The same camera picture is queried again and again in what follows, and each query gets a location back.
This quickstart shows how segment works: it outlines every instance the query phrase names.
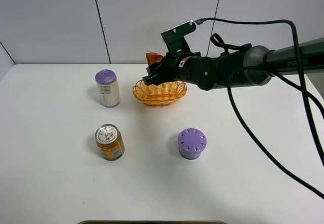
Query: orange basket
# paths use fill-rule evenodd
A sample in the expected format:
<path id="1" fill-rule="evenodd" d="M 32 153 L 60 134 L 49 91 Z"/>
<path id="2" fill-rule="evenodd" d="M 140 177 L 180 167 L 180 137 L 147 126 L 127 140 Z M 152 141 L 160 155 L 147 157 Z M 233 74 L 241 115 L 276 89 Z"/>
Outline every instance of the orange basket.
<path id="1" fill-rule="evenodd" d="M 140 80 L 133 87 L 136 99 L 148 106 L 169 106 L 181 99 L 186 92 L 186 83 L 178 81 L 147 86 Z"/>

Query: purple lid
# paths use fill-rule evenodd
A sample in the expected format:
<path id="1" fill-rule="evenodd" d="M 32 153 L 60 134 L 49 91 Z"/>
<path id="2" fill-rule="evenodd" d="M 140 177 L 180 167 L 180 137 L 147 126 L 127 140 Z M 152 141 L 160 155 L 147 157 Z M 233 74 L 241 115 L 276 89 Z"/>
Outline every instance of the purple lid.
<path id="1" fill-rule="evenodd" d="M 99 84 L 111 84 L 117 80 L 117 76 L 114 71 L 103 69 L 96 74 L 96 82 Z"/>
<path id="2" fill-rule="evenodd" d="M 179 134 L 178 144 L 184 151 L 190 154 L 197 154 L 205 149 L 207 140 L 204 133 L 200 130 L 189 128 Z"/>

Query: robotic arm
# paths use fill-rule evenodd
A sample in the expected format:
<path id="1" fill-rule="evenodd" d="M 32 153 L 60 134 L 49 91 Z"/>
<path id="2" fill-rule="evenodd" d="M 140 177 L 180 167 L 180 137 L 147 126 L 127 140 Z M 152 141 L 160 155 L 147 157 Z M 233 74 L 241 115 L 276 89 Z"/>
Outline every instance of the robotic arm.
<path id="1" fill-rule="evenodd" d="M 184 36 L 194 32 L 196 26 L 206 20 L 218 20 L 234 24 L 286 23 L 292 29 L 294 46 L 276 51 L 269 50 L 264 46 L 252 47 L 251 44 L 235 46 L 225 44 L 218 34 L 213 34 L 211 37 L 212 43 L 223 48 L 224 52 L 218 58 L 201 57 L 200 52 L 191 52 Z M 184 81 L 195 84 L 206 91 L 227 88 L 229 100 L 237 118 L 263 153 L 285 174 L 324 199 L 323 193 L 287 170 L 262 145 L 241 117 L 231 93 L 231 87 L 265 85 L 274 74 L 289 85 L 301 90 L 312 136 L 324 165 L 324 151 L 316 132 L 308 98 L 315 102 L 323 117 L 324 109 L 321 103 L 306 90 L 303 75 L 303 71 L 324 71 L 324 38 L 299 45 L 296 27 L 291 21 L 238 22 L 216 18 L 190 20 L 163 32 L 161 35 L 168 47 L 168 52 L 159 63 L 152 64 L 147 68 L 148 76 L 143 77 L 144 83 L 146 85 L 159 85 L 164 82 Z M 229 53 L 229 49 L 235 50 L 235 52 Z M 301 86 L 299 87 L 282 77 L 282 75 L 286 74 L 298 74 Z"/>
<path id="2" fill-rule="evenodd" d="M 219 35 L 213 34 L 212 43 L 224 48 L 220 57 L 201 57 L 200 52 L 191 52 L 184 36 L 194 32 L 201 23 L 201 19 L 190 20 L 161 34 L 168 52 L 161 62 L 147 68 L 148 76 L 143 77 L 146 85 L 184 81 L 207 91 L 226 88 L 228 77 L 233 71 L 254 65 L 263 65 L 264 70 L 241 71 L 232 78 L 231 86 L 265 85 L 271 80 L 272 75 L 268 72 L 271 70 L 282 75 L 297 74 L 294 47 L 270 51 L 260 45 L 235 46 L 223 43 Z M 324 71 L 324 38 L 300 44 L 300 51 L 305 71 Z"/>

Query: cable connector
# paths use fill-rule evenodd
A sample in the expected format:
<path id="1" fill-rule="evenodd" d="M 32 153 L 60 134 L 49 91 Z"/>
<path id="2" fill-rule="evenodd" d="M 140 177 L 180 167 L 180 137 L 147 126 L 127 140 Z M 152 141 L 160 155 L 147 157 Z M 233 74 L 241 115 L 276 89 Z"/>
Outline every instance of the cable connector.
<path id="1" fill-rule="evenodd" d="M 195 20 L 194 22 L 195 22 L 197 25 L 200 25 L 200 24 L 203 24 L 205 21 L 206 21 L 206 18 L 201 18 L 201 19 L 197 19 L 197 20 Z"/>

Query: bottle with purple cap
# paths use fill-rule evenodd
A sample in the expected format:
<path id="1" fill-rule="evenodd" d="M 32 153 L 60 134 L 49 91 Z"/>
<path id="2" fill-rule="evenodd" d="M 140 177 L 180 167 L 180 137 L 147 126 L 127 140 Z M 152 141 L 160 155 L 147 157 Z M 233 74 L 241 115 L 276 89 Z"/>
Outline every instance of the bottle with purple cap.
<path id="1" fill-rule="evenodd" d="M 117 106 L 120 103 L 120 95 L 116 74 L 109 69 L 104 69 L 96 74 L 95 79 L 101 94 L 102 105 Z"/>
<path id="2" fill-rule="evenodd" d="M 179 153 L 188 160 L 197 159 L 206 148 L 207 139 L 198 129 L 183 130 L 178 137 Z"/>

